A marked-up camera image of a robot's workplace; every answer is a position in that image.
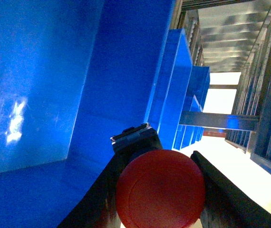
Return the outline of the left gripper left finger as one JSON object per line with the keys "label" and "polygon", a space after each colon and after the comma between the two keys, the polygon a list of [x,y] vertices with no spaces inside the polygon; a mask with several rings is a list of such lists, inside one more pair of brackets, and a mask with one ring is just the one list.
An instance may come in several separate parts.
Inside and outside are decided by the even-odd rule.
{"label": "left gripper left finger", "polygon": [[82,200],[60,222],[59,228],[119,228],[116,184],[126,167],[126,156],[116,153]]}

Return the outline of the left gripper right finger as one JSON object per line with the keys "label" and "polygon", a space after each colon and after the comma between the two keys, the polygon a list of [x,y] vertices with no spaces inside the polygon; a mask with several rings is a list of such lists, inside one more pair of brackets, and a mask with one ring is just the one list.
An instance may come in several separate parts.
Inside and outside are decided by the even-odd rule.
{"label": "left gripper right finger", "polygon": [[201,153],[190,157],[203,173],[206,194],[200,221],[204,228],[271,228],[271,213],[250,199]]}

